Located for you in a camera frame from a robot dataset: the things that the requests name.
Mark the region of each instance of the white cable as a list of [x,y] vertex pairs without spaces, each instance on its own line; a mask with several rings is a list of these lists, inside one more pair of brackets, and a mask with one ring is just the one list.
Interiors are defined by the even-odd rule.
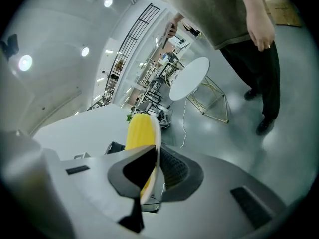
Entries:
[[162,195],[163,192],[164,192],[165,184],[166,184],[166,183],[163,184],[163,190],[161,191],[161,194],[160,194],[160,195]]
[[184,137],[183,145],[180,147],[181,149],[184,147],[185,139],[186,139],[186,136],[187,136],[187,133],[186,133],[186,131],[185,131],[185,129],[184,129],[184,116],[185,116],[186,104],[187,104],[187,98],[185,99],[184,114],[183,114],[183,121],[182,121],[182,126],[183,126],[183,130],[184,130],[184,132],[185,132],[185,137]]

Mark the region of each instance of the white ceiling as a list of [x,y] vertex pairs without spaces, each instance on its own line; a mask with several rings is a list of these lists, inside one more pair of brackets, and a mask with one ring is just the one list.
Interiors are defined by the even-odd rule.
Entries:
[[[130,4],[130,0],[113,0],[105,8],[103,0],[25,1],[3,36],[6,40],[18,35],[20,52],[9,63],[35,94],[23,131],[33,132],[48,116],[44,124],[88,108],[103,47]],[[85,58],[83,46],[90,48]],[[22,72],[17,65],[26,54],[32,56],[33,65]]]

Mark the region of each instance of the cardboard box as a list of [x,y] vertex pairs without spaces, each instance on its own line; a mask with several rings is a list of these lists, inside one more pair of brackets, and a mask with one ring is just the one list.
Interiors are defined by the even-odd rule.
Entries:
[[290,0],[265,0],[276,25],[301,27],[301,20]]
[[270,15],[270,11],[269,11],[269,9],[268,9],[268,6],[267,6],[267,4],[266,4],[266,1],[263,0],[263,3],[264,3],[264,7],[265,7],[265,10],[266,10],[266,13],[267,13],[268,15]]

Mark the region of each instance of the gray shirt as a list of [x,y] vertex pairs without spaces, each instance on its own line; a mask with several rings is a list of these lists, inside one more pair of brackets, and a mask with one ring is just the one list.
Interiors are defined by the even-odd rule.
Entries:
[[242,0],[163,1],[174,6],[180,14],[196,24],[214,49],[250,39]]

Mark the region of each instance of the yellow object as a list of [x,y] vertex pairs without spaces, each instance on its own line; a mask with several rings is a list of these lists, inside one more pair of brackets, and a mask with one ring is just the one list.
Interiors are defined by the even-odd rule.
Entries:
[[[135,114],[129,125],[125,150],[145,145],[155,145],[155,138],[156,135],[152,126],[151,117],[148,114]],[[148,187],[150,179],[151,176],[141,190],[140,197],[142,197],[145,189]]]

